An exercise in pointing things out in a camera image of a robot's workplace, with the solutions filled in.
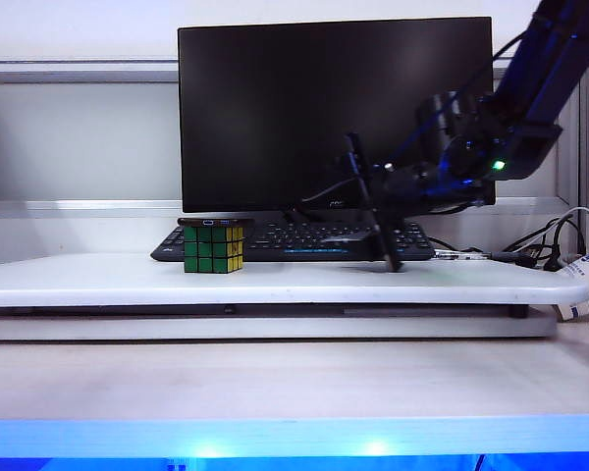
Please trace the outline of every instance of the black monitor screen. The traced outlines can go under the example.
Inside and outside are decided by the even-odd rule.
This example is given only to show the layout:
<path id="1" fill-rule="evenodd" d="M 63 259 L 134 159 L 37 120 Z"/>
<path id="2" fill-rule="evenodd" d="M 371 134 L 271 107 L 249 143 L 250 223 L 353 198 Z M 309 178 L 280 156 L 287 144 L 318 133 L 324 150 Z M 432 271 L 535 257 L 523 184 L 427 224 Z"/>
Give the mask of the black monitor screen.
<path id="1" fill-rule="evenodd" d="M 347 132 L 387 162 L 420 103 L 459 89 L 491 47 L 489 18 L 179 29 L 184 211 L 297 207 L 344 177 Z M 469 92 L 492 87 L 487 73 Z M 418 143 L 400 156 L 420 158 Z M 347 185 L 302 206 L 358 199 Z"/>

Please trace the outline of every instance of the green cube face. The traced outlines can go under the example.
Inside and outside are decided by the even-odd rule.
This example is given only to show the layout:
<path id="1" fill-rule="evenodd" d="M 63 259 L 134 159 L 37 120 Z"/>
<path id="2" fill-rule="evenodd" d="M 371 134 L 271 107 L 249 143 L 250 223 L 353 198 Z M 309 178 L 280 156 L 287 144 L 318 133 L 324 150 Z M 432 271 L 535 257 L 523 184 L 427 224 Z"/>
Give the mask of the green cube face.
<path id="1" fill-rule="evenodd" d="M 184 244 L 184 256 L 195 257 L 198 255 L 198 244 L 196 242 L 186 242 Z"/>
<path id="2" fill-rule="evenodd" d="M 212 241 L 212 228 L 197 228 L 198 229 L 198 241 L 199 242 L 211 242 Z"/>
<path id="3" fill-rule="evenodd" d="M 184 228 L 184 240 L 186 242 L 196 242 L 196 228 Z"/>
<path id="4" fill-rule="evenodd" d="M 214 241 L 214 242 L 227 241 L 227 228 L 212 228 L 212 241 Z"/>
<path id="5" fill-rule="evenodd" d="M 211 242 L 199 242 L 198 243 L 198 256 L 199 257 L 211 257 L 212 254 L 212 246 Z"/>
<path id="6" fill-rule="evenodd" d="M 212 253 L 214 257 L 224 258 L 227 257 L 227 244 L 226 243 L 212 243 Z"/>
<path id="7" fill-rule="evenodd" d="M 214 259 L 214 273 L 229 273 L 226 258 Z"/>
<path id="8" fill-rule="evenodd" d="M 212 273 L 212 259 L 211 258 L 199 258 L 198 259 L 198 271 L 200 273 Z"/>
<path id="9" fill-rule="evenodd" d="M 196 257 L 186 257 L 184 260 L 184 271 L 186 273 L 198 272 L 198 259 Z"/>

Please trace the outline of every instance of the black keyboard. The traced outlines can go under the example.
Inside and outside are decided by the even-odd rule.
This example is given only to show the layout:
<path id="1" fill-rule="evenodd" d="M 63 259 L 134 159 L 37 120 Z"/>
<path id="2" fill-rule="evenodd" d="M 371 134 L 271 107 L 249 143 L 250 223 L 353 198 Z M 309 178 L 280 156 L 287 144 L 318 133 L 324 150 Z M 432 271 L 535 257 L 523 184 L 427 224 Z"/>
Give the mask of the black keyboard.
<path id="1" fill-rule="evenodd" d="M 265 223 L 244 229 L 244 261 L 321 262 L 381 260 L 372 228 L 356 223 Z M 428 260 L 434 248 L 416 223 L 394 228 L 400 260 Z M 150 254 L 161 262 L 184 261 L 184 233 L 175 228 Z"/>

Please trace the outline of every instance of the desk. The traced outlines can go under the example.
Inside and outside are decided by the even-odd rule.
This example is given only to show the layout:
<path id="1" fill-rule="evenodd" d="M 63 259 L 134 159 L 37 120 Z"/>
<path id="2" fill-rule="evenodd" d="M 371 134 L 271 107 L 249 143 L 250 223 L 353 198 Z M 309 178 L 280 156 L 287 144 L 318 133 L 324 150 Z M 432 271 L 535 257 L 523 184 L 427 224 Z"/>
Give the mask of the desk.
<path id="1" fill-rule="evenodd" d="M 399 273 L 382 262 L 247 263 L 215 275 L 143 254 L 88 253 L 0 265 L 0 308 L 24 309 L 0 311 L 0 340 L 542 337 L 554 316 L 474 308 L 586 298 L 579 280 L 489 260 L 406 262 Z M 96 306 L 123 306 L 124 317 Z M 105 317 L 53 316 L 57 308 Z"/>
<path id="2" fill-rule="evenodd" d="M 549 340 L 0 344 L 0 419 L 3 455 L 589 451 L 589 324 Z"/>

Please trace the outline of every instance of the green led light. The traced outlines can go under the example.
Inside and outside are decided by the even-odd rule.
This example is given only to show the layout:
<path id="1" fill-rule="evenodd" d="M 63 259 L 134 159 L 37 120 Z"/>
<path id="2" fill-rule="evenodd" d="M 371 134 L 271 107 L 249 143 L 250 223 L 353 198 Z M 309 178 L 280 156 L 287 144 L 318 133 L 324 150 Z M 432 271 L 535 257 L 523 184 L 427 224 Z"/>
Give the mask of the green led light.
<path id="1" fill-rule="evenodd" d="M 506 162 L 502 162 L 501 160 L 496 160 L 491 167 L 493 170 L 501 170 L 507 165 Z"/>

